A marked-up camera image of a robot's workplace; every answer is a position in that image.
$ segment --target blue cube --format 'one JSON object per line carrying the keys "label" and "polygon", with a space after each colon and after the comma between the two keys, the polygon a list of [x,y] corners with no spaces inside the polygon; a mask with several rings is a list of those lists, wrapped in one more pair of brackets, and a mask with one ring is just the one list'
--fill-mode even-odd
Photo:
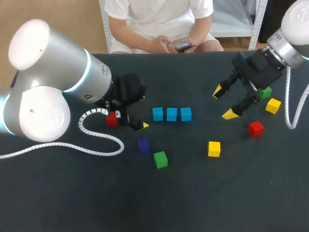
{"label": "blue cube", "polygon": [[166,121],[169,121],[169,122],[177,121],[177,108],[168,108]]}
{"label": "blue cube", "polygon": [[147,138],[138,139],[137,144],[140,154],[150,154],[149,140]]}
{"label": "blue cube", "polygon": [[188,107],[188,108],[181,108],[180,112],[181,112],[182,122],[191,121],[192,120],[192,113],[191,113],[191,108],[190,107]]}
{"label": "blue cube", "polygon": [[154,121],[163,121],[163,108],[153,108]]}

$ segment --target cube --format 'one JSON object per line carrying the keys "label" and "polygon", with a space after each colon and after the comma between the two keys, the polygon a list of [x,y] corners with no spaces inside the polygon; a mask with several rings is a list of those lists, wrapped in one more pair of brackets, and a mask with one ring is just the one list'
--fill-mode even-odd
{"label": "cube", "polygon": [[163,108],[153,108],[154,121],[163,121]]}
{"label": "cube", "polygon": [[181,115],[182,122],[191,121],[192,120],[192,113],[191,113],[191,108],[190,107],[188,107],[188,108],[181,108],[180,112],[181,112],[180,115]]}
{"label": "cube", "polygon": [[281,101],[278,101],[278,100],[272,98],[268,102],[268,104],[266,106],[266,110],[275,114],[279,110],[280,105],[281,105]]}
{"label": "cube", "polygon": [[258,95],[261,99],[269,98],[271,95],[272,89],[268,86],[266,89],[262,90],[259,88]]}
{"label": "cube", "polygon": [[221,152],[220,142],[209,142],[208,145],[208,156],[209,157],[219,157]]}
{"label": "cube", "polygon": [[142,138],[137,140],[140,154],[150,154],[149,140],[147,138]]}
{"label": "cube", "polygon": [[156,168],[164,168],[168,165],[168,158],[164,151],[158,152],[154,154],[154,161]]}
{"label": "cube", "polygon": [[251,135],[251,137],[257,137],[263,134],[264,132],[264,126],[259,121],[253,122],[249,124],[248,132]]}
{"label": "cube", "polygon": [[169,122],[177,121],[177,108],[168,108],[166,121]]}
{"label": "cube", "polygon": [[116,112],[110,112],[110,114],[106,116],[105,122],[109,127],[117,127],[118,121],[117,121]]}

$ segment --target white shorts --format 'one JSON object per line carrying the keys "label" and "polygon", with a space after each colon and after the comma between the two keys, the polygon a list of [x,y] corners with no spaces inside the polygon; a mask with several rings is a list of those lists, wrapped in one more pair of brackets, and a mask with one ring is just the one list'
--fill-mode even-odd
{"label": "white shorts", "polygon": [[[182,21],[177,23],[169,23],[169,24],[156,24],[156,25],[141,25],[135,24],[128,26],[131,27],[137,34],[146,37],[148,39],[156,39],[160,35],[165,35],[170,37],[173,42],[184,42],[187,41],[191,27],[194,22],[192,21]],[[208,33],[206,41],[218,41],[211,34]],[[130,54],[144,54],[147,53],[145,51],[130,48],[123,43],[120,43],[115,38],[112,39],[112,46],[110,53],[113,52],[126,52]]]}

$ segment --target metal rack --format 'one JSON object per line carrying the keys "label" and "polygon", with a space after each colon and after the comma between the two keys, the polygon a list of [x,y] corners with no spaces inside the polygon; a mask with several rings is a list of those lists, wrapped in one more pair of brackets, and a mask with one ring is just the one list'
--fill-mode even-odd
{"label": "metal rack", "polygon": [[[108,15],[104,11],[105,0],[99,0],[108,50],[112,34]],[[268,0],[213,0],[214,13],[210,33],[214,37],[251,37],[249,50],[257,44]],[[254,24],[251,14],[255,10]]]}

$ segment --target cable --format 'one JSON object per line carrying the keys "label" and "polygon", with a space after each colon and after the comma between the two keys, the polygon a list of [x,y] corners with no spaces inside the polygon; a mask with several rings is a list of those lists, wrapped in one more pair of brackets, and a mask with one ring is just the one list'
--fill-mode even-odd
{"label": "cable", "polygon": [[291,68],[289,66],[287,66],[286,68],[286,89],[285,89],[285,122],[286,125],[288,126],[288,128],[290,128],[291,130],[295,129],[299,116],[300,116],[300,112],[303,108],[303,105],[306,101],[306,98],[309,94],[309,85],[307,86],[307,88],[305,89],[303,95],[300,98],[298,107],[296,109],[296,113],[294,116],[294,120],[293,123],[290,123],[290,117],[289,117],[289,89],[290,89],[290,79],[291,79]]}
{"label": "cable", "polygon": [[106,139],[110,139],[110,140],[115,141],[116,143],[118,143],[118,144],[120,145],[119,150],[114,151],[114,152],[106,153],[106,152],[92,151],[92,150],[85,149],[85,148],[82,148],[82,147],[80,147],[80,146],[76,146],[76,145],[68,144],[68,143],[46,143],[46,144],[34,145],[34,146],[32,146],[32,147],[29,147],[29,148],[26,148],[26,149],[24,149],[24,150],[17,151],[17,152],[11,153],[11,154],[2,155],[2,156],[0,156],[0,159],[5,159],[5,158],[10,158],[10,157],[18,156],[18,155],[27,153],[27,152],[29,152],[29,151],[32,151],[32,150],[35,150],[35,149],[39,149],[39,148],[43,148],[43,147],[48,147],[48,146],[65,146],[65,147],[69,147],[69,148],[72,148],[72,149],[76,149],[76,150],[79,150],[79,151],[82,151],[82,152],[85,152],[85,153],[88,153],[88,154],[91,154],[91,155],[96,155],[96,156],[115,156],[115,155],[118,155],[118,154],[120,154],[121,152],[123,152],[123,150],[125,149],[125,146],[124,146],[124,144],[123,144],[123,142],[122,142],[121,140],[117,139],[117,138],[114,137],[114,136],[108,135],[108,134],[97,133],[97,132],[93,132],[93,131],[87,130],[87,129],[83,126],[84,120],[85,120],[89,115],[94,114],[94,113],[101,113],[101,114],[104,114],[104,115],[107,116],[107,115],[108,115],[108,110],[102,109],[102,108],[97,108],[97,109],[92,109],[92,110],[87,111],[87,112],[84,113],[84,114],[80,117],[80,119],[79,119],[79,122],[78,122],[78,127],[79,127],[79,129],[80,129],[82,132],[84,132],[84,133],[86,133],[86,134],[89,134],[89,135],[91,135],[91,136],[96,136],[96,137],[100,137],[100,138],[106,138]]}
{"label": "cable", "polygon": [[255,85],[254,85],[251,81],[249,81],[249,83],[250,83],[250,85],[252,86],[252,88],[253,88],[255,91],[257,91],[257,88],[255,87]]}

